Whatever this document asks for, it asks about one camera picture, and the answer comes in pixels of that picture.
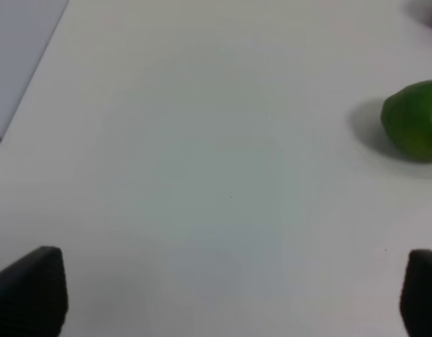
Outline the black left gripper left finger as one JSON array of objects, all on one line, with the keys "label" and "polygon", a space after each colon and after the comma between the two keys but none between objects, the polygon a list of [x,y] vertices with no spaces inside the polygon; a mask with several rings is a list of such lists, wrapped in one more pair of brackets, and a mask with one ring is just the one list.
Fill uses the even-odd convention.
[{"label": "black left gripper left finger", "polygon": [[58,247],[41,246],[0,271],[0,336],[57,337],[68,309]]}]

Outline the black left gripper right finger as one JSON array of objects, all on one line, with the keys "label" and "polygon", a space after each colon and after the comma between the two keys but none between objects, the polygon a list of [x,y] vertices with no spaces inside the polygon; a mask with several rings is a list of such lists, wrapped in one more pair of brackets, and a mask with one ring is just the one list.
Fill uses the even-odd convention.
[{"label": "black left gripper right finger", "polygon": [[400,297],[400,314],[409,336],[432,336],[432,250],[410,252]]}]

